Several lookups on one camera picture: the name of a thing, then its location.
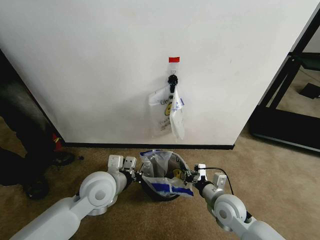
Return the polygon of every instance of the floor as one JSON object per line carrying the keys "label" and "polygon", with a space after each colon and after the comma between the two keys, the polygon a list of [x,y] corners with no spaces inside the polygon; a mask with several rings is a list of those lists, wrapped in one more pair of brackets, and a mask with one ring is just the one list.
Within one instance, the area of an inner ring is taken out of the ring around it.
{"label": "floor", "polygon": [[[299,72],[279,108],[319,115],[319,99],[309,100],[297,90],[311,79]],[[0,118],[0,146],[24,155],[20,142]],[[135,156],[145,149],[65,148],[78,158],[68,166],[46,172],[50,192],[43,200],[30,200],[20,185],[0,186],[0,239],[8,239],[56,201],[73,196],[82,180],[105,171],[110,154]],[[258,220],[292,240],[320,239],[320,154],[252,137],[246,126],[234,150],[175,149],[192,167],[204,163],[228,173],[236,196]],[[153,202],[138,183],[132,183],[115,205],[100,216],[87,216],[73,240],[233,240],[208,213],[205,201],[194,189],[192,198]]]}

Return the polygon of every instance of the blue stripe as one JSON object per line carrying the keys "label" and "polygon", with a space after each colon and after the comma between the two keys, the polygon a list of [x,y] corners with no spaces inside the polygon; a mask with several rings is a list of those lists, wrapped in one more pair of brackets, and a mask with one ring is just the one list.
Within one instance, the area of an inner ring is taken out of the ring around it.
{"label": "blue stripe", "polygon": [[172,189],[173,193],[185,193],[185,194],[188,194],[188,195],[191,195],[191,196],[194,195],[194,193],[188,188],[171,186],[171,189]]}
{"label": "blue stripe", "polygon": [[170,193],[170,186],[162,183],[152,183],[152,186],[157,192]]}

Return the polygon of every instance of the black hook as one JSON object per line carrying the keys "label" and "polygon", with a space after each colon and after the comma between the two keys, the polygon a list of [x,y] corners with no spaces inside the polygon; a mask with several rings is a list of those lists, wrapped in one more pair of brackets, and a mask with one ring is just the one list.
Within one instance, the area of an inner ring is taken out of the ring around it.
{"label": "black hook", "polygon": [[176,75],[170,75],[168,78],[168,83],[170,85],[170,92],[173,94],[175,92],[176,85],[178,84],[178,77]]}

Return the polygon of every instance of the hanging plastic bag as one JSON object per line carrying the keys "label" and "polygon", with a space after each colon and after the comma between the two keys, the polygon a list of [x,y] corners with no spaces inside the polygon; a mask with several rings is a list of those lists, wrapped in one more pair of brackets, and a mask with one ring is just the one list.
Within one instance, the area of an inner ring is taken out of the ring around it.
{"label": "hanging plastic bag", "polygon": [[185,137],[184,102],[175,86],[171,93],[171,86],[166,86],[151,93],[148,97],[150,109],[152,136],[158,137],[172,132],[177,139]]}
{"label": "hanging plastic bag", "polygon": [[175,87],[173,99],[172,99],[172,106],[170,111],[170,123],[171,123],[171,130],[172,133],[175,135],[177,139],[183,140],[185,137],[185,124],[184,124],[184,113],[183,113],[183,106],[184,102],[182,98],[179,97],[178,94],[178,87]]}
{"label": "hanging plastic bag", "polygon": [[148,97],[152,136],[158,137],[171,132],[169,100],[170,87],[166,86],[151,93]]}
{"label": "hanging plastic bag", "polygon": [[141,152],[142,179],[158,195],[192,197],[192,184],[184,179],[190,174],[186,162],[172,151],[151,150]]}

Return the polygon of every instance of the person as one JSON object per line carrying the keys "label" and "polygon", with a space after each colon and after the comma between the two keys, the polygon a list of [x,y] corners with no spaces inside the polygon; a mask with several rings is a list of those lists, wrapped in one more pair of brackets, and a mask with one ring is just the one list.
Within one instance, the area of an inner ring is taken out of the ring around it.
{"label": "person", "polygon": [[27,151],[23,158],[0,147],[0,184],[21,184],[29,198],[41,199],[49,192],[45,170],[71,163],[74,155],[55,151],[51,125],[2,50],[0,66],[0,116]]}

